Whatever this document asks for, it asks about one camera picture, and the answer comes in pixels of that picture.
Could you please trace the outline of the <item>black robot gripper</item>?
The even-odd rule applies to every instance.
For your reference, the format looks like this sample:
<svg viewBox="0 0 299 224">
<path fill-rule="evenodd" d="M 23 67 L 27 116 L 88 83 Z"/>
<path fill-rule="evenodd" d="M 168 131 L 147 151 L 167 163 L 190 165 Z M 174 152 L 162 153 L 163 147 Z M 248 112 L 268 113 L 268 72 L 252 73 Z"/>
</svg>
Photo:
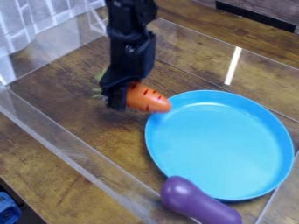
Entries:
<svg viewBox="0 0 299 224">
<path fill-rule="evenodd" d="M 110 66 L 115 76 L 139 75 L 144 78 L 155 65 L 156 36 L 147 25 L 156 19 L 155 0 L 106 0 L 108 10 Z M 107 107 L 127 109 L 130 84 L 102 86 Z"/>
</svg>

